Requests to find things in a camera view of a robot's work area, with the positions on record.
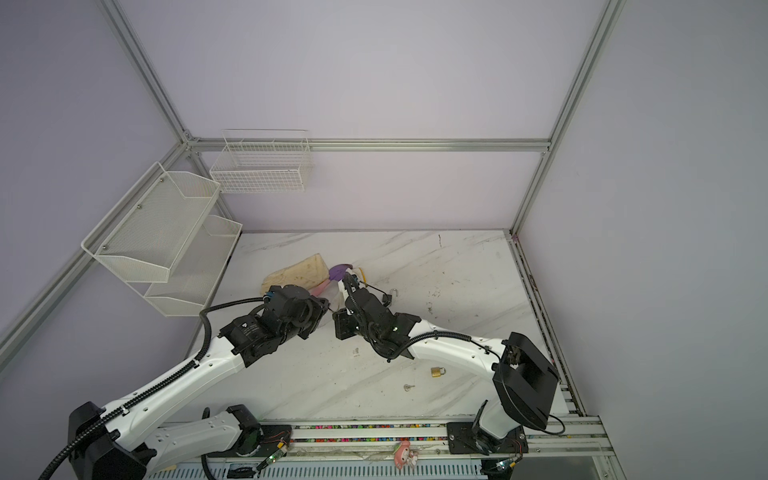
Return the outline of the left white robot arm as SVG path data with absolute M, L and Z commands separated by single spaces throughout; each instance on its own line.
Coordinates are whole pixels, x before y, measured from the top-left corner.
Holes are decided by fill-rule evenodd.
M 295 285 L 273 286 L 252 299 L 254 309 L 214 334 L 202 310 L 200 350 L 141 389 L 103 407 L 87 402 L 69 419 L 68 443 L 41 473 L 64 463 L 80 479 L 144 479 L 188 458 L 235 449 L 255 451 L 261 424 L 242 404 L 175 427 L 165 421 L 193 399 L 274 353 L 291 338 L 307 338 L 329 310 L 325 298 Z

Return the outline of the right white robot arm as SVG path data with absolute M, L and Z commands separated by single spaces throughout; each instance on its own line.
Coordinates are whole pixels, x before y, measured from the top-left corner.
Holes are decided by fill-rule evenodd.
M 443 329 L 419 316 L 394 313 L 391 297 L 346 271 L 339 282 L 343 307 L 335 313 L 340 340 L 363 338 L 388 362 L 430 361 L 471 374 L 494 393 L 470 422 L 447 424 L 453 453 L 524 454 L 527 431 L 550 434 L 551 408 L 560 377 L 553 363 L 525 335 L 485 338 Z

